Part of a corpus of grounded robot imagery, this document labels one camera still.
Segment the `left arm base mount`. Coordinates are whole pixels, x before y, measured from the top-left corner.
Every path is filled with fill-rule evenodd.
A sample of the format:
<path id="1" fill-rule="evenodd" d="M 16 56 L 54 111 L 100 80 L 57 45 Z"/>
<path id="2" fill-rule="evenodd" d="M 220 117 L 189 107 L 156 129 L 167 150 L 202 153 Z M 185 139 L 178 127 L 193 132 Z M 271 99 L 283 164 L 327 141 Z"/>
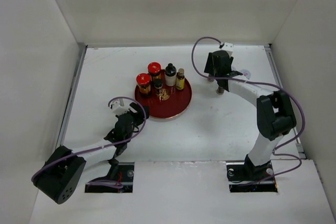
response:
<path id="1" fill-rule="evenodd" d="M 134 163 L 108 161 L 110 167 L 106 175 L 94 178 L 85 184 L 85 193 L 132 193 Z"/>

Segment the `red-lid dark sauce jar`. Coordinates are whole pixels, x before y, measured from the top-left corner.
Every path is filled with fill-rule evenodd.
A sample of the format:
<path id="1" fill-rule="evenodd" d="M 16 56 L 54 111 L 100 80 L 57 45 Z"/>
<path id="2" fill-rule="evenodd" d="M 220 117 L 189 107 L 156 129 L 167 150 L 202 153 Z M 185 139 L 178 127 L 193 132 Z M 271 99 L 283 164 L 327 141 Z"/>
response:
<path id="1" fill-rule="evenodd" d="M 151 62 L 148 65 L 148 73 L 150 75 L 151 82 L 155 79 L 161 78 L 161 65 L 158 62 Z"/>

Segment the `clear salt grinder black top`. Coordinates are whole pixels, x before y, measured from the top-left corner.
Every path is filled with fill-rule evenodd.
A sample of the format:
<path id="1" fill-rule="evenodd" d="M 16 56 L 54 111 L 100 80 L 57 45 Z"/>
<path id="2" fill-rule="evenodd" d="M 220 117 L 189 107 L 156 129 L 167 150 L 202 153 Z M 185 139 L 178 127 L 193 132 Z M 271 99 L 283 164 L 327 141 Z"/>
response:
<path id="1" fill-rule="evenodd" d="M 175 86 L 176 84 L 176 67 L 172 64 L 169 63 L 165 70 L 165 83 L 167 86 L 172 87 Z"/>

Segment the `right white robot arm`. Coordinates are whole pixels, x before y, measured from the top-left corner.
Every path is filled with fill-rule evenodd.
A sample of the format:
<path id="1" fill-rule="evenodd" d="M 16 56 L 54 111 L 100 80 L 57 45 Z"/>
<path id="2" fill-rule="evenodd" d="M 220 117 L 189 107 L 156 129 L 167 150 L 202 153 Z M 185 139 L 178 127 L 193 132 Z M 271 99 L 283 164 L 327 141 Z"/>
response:
<path id="1" fill-rule="evenodd" d="M 297 124 L 289 96 L 282 90 L 268 90 L 232 70 L 233 57 L 224 50 L 210 52 L 204 72 L 215 77 L 218 86 L 240 96 L 256 108 L 258 138 L 244 163 L 244 175 L 257 179 L 270 161 L 272 151 Z"/>

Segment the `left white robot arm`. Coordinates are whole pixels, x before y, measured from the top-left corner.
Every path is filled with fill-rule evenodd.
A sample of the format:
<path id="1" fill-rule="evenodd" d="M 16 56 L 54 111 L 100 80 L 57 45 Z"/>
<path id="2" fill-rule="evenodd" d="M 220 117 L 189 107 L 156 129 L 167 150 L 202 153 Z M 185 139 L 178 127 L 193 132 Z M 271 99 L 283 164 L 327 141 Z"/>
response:
<path id="1" fill-rule="evenodd" d="M 103 140 L 74 150 L 59 146 L 32 176 L 33 185 L 55 203 L 65 203 L 77 188 L 82 173 L 98 164 L 103 164 L 99 172 L 101 177 L 86 182 L 85 192 L 132 192 L 134 166 L 120 164 L 117 157 L 143 130 L 150 109 L 135 100 L 131 100 L 127 109 L 118 109 L 115 101 L 110 101 L 108 106 L 116 115 L 117 122 Z"/>

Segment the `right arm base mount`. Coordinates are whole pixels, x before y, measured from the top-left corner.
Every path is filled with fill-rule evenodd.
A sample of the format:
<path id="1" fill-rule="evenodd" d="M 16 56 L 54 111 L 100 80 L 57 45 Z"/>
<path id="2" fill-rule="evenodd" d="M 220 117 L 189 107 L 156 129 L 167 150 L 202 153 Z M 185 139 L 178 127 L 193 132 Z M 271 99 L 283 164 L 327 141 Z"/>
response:
<path id="1" fill-rule="evenodd" d="M 248 156 L 243 162 L 227 163 L 227 179 L 231 193 L 277 193 L 271 161 L 255 166 Z"/>

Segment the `yellow-label beige-cap spice bottle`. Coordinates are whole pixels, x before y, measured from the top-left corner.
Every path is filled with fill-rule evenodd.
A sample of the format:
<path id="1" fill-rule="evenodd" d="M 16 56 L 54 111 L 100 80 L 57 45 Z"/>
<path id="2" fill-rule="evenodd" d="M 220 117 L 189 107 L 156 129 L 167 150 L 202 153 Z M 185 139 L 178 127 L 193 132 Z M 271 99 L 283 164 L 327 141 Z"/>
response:
<path id="1" fill-rule="evenodd" d="M 183 90 L 185 85 L 185 75 L 184 75 L 184 69 L 180 68 L 177 72 L 176 76 L 176 88 L 178 90 Z"/>

